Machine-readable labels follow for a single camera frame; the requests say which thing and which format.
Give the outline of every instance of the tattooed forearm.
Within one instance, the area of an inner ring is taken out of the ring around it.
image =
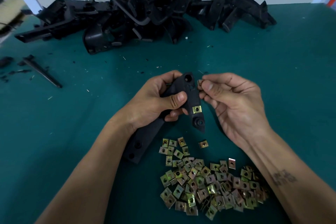
[[[293,175],[291,175],[289,172],[287,172],[285,169],[278,173],[274,173],[272,175],[272,179],[276,186],[285,185],[289,182],[297,181],[297,179]]]

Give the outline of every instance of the person's right hand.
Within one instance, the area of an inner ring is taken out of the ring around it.
[[[257,84],[233,73],[208,74],[199,96],[211,104],[226,136],[245,152],[271,131]]]

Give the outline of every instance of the person's left hand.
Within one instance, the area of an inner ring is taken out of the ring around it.
[[[165,98],[160,95],[167,89],[167,83],[172,83],[181,75],[181,72],[174,70],[149,79],[117,114],[123,116],[122,119],[131,124],[134,131],[153,122],[167,109],[172,111],[165,121],[176,121],[180,114],[187,114],[185,109],[180,108],[187,101],[187,94],[182,91]]]

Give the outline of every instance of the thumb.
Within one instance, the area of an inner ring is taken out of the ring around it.
[[[175,110],[180,108],[187,101],[187,94],[184,91],[181,91],[175,95],[169,97],[161,98],[160,105],[164,110],[172,109]]]
[[[218,84],[209,80],[202,82],[202,89],[212,99],[226,104],[228,107],[232,107],[237,103],[238,95],[228,90],[224,90]]]

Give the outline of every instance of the green mat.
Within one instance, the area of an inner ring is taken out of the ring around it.
[[[87,54],[82,32],[61,41],[29,44],[13,36],[7,39],[0,56],[12,56],[15,62],[0,72],[22,69],[16,63],[32,54],[43,67],[50,67],[63,88],[57,89],[34,71],[8,75],[7,83],[0,81],[0,223],[34,222],[105,122],[148,78],[173,69],[191,71],[196,79],[206,72],[229,71],[255,81],[273,129],[335,189],[336,175],[330,172],[336,147],[335,11],[313,4],[270,5],[269,11],[278,25],[265,30],[239,21],[229,34],[218,28],[209,31],[188,17],[194,31],[176,45],[165,37],[95,56]],[[31,30],[36,22],[30,17],[18,31]],[[223,135],[204,102],[202,110],[205,134],[192,128],[185,116],[160,132],[139,165],[121,161],[106,223],[165,224],[175,219],[210,223],[203,213],[192,217],[168,210],[160,198],[164,188],[159,177],[169,169],[165,156],[158,153],[163,136],[183,136],[191,155],[206,164],[228,158],[237,160],[237,169],[251,164]],[[200,149],[198,142],[204,139],[209,147]],[[274,195],[253,211],[217,213],[213,223],[237,221],[289,222]]]

